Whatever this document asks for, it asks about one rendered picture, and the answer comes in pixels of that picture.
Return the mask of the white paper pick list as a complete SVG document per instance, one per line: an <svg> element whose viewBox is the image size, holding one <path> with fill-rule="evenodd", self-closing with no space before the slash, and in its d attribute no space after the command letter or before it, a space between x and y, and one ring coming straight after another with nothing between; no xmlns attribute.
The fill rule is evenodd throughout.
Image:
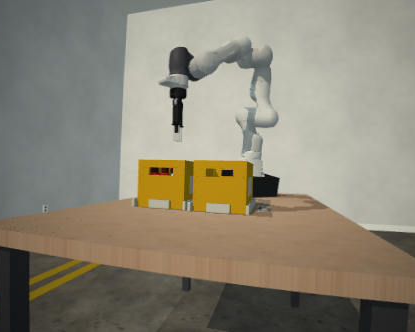
<svg viewBox="0 0 415 332"><path fill-rule="evenodd" d="M272 212L272 209L271 209L271 206L258 205L257 211L260 211L260 212Z"/></svg>

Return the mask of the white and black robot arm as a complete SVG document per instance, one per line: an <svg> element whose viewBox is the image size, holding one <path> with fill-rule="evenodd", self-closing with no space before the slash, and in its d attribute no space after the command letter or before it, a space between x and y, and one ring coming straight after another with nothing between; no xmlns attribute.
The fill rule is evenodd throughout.
<svg viewBox="0 0 415 332"><path fill-rule="evenodd" d="M221 48L223 46L224 48ZM257 103L257 108L240 108L235 116L243 132L243 150L238 161L252 163L253 176L264 177L261 161L263 139L255 132L256 127L274 127L279 119L277 111L270 103L270 63L273 52L267 45L251 46L251 40L242 35L229 39L216 50L201 51L195 58L186 47L176 47L170 52L169 76L161 78L158 84L169 88L187 89L188 80L197 81L212 74L223 62L230 64L237 61L242 69L254 68L256 72L254 71L251 82L250 97ZM234 55L237 55L237 58L231 58ZM244 59L238 59L242 57Z"/></svg>

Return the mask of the yellow divided crate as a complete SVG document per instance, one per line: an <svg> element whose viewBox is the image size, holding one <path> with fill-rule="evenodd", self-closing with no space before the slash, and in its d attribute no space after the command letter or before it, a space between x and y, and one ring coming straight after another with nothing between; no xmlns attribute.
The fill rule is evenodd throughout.
<svg viewBox="0 0 415 332"><path fill-rule="evenodd" d="M194 162L187 160L139 160L137 206L148 207L149 199L170 200L170 209L182 209L193 198ZM173 168L171 175L150 175L151 167Z"/></svg>
<svg viewBox="0 0 415 332"><path fill-rule="evenodd" d="M253 192L252 169L248 161L194 160L192 211L206 211L206 203L218 203L230 204L230 213L246 214ZM222 176L222 170L233 170L233 176Z"/></svg>

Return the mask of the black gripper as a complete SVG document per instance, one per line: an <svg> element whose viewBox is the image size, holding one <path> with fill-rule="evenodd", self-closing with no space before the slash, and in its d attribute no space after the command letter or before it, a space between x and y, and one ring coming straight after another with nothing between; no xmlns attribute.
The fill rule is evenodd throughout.
<svg viewBox="0 0 415 332"><path fill-rule="evenodd" d="M183 103L182 99L187 97L187 90L185 88L174 87L170 89L170 98L179 99L172 100L173 102L173 141L182 142L182 128L183 126Z"/></svg>

